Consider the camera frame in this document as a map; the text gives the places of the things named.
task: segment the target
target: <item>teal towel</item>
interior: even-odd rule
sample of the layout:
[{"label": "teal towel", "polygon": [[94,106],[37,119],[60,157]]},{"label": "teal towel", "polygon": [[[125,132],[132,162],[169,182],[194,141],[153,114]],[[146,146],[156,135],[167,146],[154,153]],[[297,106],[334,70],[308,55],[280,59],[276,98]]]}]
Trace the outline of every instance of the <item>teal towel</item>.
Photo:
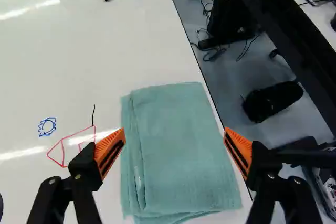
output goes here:
[{"label": "teal towel", "polygon": [[235,174],[200,83],[132,91],[122,98],[124,215],[181,223],[241,207]]}]

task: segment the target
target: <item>gray floor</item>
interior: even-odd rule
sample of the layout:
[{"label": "gray floor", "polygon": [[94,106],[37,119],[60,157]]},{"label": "gray floor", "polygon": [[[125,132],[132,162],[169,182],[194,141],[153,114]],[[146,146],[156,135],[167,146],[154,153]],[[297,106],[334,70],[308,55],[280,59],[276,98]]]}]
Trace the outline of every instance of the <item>gray floor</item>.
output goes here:
[{"label": "gray floor", "polygon": [[[200,0],[173,0],[190,42],[198,42],[196,30],[206,28]],[[207,34],[199,33],[199,38]],[[245,42],[231,44],[215,62],[204,62],[204,52],[194,48],[197,61],[209,87],[224,126],[230,127],[250,140],[263,142],[267,147],[279,146],[302,136],[313,135],[319,143],[333,136],[308,94],[260,124],[251,122],[241,108],[241,95],[251,90],[293,80],[295,75],[281,56],[274,60],[268,54],[275,48],[266,34],[251,45],[245,57],[236,62]]]}]

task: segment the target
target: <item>white table surface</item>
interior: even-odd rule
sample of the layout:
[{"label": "white table surface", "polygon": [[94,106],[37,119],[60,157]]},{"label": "white table surface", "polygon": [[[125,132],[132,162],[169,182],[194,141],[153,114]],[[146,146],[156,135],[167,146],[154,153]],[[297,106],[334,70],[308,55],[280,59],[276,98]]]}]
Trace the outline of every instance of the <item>white table surface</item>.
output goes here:
[{"label": "white table surface", "polygon": [[[121,126],[122,95],[199,81],[223,133],[172,0],[0,0],[0,31],[1,224],[25,223],[40,183],[69,176],[46,153],[91,125],[93,104],[99,140]],[[50,116],[56,130],[39,137],[39,122]],[[76,147],[70,143],[64,142],[66,151]],[[245,223],[251,200],[233,167],[244,207],[189,223]],[[94,197],[103,223],[133,222],[122,216],[119,160]],[[73,205],[65,223],[77,223]]]},{"label": "white table surface", "polygon": [[[298,4],[307,2],[307,0],[294,1]],[[330,25],[330,20],[336,13],[336,6],[332,2],[328,2],[316,7],[310,4],[301,5],[300,7],[336,51],[336,31]]]}]

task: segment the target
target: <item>black cable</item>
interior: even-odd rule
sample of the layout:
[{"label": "black cable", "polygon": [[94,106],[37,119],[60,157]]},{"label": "black cable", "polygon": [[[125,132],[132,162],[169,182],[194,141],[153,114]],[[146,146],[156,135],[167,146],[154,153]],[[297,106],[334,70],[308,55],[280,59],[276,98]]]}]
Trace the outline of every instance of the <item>black cable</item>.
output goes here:
[{"label": "black cable", "polygon": [[201,4],[202,4],[202,6],[203,6],[203,15],[205,15],[206,16],[206,29],[207,30],[209,30],[209,19],[210,19],[210,17],[209,17],[209,13],[208,13],[208,11],[207,11],[207,9],[205,8],[206,7],[206,5],[207,4],[209,4],[209,3],[206,3],[205,5],[204,5],[204,3],[203,3],[203,1],[202,0],[200,0],[201,1]]},{"label": "black cable", "polygon": [[240,55],[237,57],[236,62],[240,61],[240,60],[242,59],[242,57],[245,56],[245,54],[247,53],[247,51],[248,51],[248,49],[250,48],[250,46],[251,46],[251,44],[253,43],[253,41],[255,41],[260,35],[261,35],[261,33],[258,34],[256,37],[254,37],[253,40],[251,40],[251,42],[250,42],[250,44],[248,44],[248,47],[246,48],[246,50],[245,50],[245,47],[246,47],[246,45],[247,45],[247,40],[245,40],[245,47],[244,47],[243,51],[240,53]]},{"label": "black cable", "polygon": [[201,48],[198,47],[198,44],[193,43],[193,42],[190,43],[190,45],[192,45],[192,46],[196,46],[197,49],[198,49],[199,51],[202,51],[202,52],[207,52],[207,51],[211,51],[211,50],[218,50],[217,48],[214,48],[214,47],[207,48],[207,49],[201,49]]},{"label": "black cable", "polygon": [[92,117],[91,117],[91,119],[92,119],[92,126],[94,126],[94,123],[93,123],[93,115],[94,115],[94,111],[96,110],[96,105],[94,104],[93,105],[93,112],[92,112]]},{"label": "black cable", "polygon": [[203,61],[215,61],[215,60],[218,59],[219,56],[221,56],[221,54],[225,53],[226,50],[227,50],[227,48],[220,48],[212,56],[210,56],[209,58],[207,58],[207,56],[210,54],[210,52],[208,52],[206,55],[203,56]]},{"label": "black cable", "polygon": [[331,0],[314,0],[314,1],[307,1],[307,2],[304,2],[304,3],[298,4],[298,6],[300,6],[300,5],[305,5],[305,4],[312,4],[312,3],[315,3],[315,2],[323,2],[323,1],[330,2]]},{"label": "black cable", "polygon": [[216,50],[216,52],[213,55],[211,55],[210,57],[208,57],[208,58],[207,58],[207,56],[209,56],[211,52],[206,53],[203,56],[203,61],[215,61],[215,60],[218,59],[219,56],[221,56],[221,54],[225,53],[226,50],[230,48],[230,44],[228,45],[227,48],[221,48],[219,46],[219,49],[216,48],[216,47],[212,47],[212,48],[208,48],[208,49],[201,49],[201,48],[198,47],[198,45],[196,43],[190,43],[190,45],[196,46],[198,48],[198,50],[200,50],[200,51],[212,51],[212,50]]}]

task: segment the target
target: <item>orange gripper pad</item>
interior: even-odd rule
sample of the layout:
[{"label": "orange gripper pad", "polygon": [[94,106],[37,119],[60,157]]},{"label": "orange gripper pad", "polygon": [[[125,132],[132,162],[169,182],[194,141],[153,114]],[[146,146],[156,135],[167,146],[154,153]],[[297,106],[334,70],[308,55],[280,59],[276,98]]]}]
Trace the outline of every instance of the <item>orange gripper pad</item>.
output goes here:
[{"label": "orange gripper pad", "polygon": [[224,144],[246,180],[252,163],[252,142],[237,132],[225,128]]},{"label": "orange gripper pad", "polygon": [[96,144],[94,160],[98,165],[101,180],[105,178],[125,143],[124,129],[121,128]]}]

